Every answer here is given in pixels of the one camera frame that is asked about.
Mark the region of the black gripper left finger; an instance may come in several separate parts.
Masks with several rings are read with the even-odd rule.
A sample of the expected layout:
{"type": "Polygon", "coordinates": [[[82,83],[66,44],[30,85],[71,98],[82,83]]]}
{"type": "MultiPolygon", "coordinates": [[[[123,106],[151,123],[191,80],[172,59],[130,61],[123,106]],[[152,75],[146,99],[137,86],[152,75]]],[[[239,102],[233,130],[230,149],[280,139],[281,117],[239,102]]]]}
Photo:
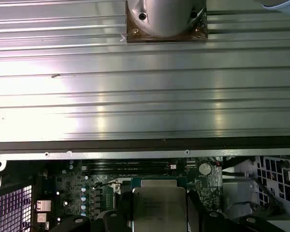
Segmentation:
{"type": "Polygon", "coordinates": [[[120,197],[117,209],[105,210],[91,220],[87,216],[69,215],[51,232],[131,232],[128,222],[132,220],[133,193],[125,192],[120,197]]]}

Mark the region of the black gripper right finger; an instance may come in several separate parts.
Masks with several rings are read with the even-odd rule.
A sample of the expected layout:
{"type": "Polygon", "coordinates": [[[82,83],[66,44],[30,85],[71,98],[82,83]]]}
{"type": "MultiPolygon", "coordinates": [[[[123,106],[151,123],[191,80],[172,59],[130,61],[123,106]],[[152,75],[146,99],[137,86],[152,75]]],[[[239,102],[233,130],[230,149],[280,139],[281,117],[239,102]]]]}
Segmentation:
{"type": "Polygon", "coordinates": [[[192,232],[279,232],[280,228],[256,216],[228,219],[217,211],[208,211],[199,194],[187,194],[188,222],[192,232]]]}

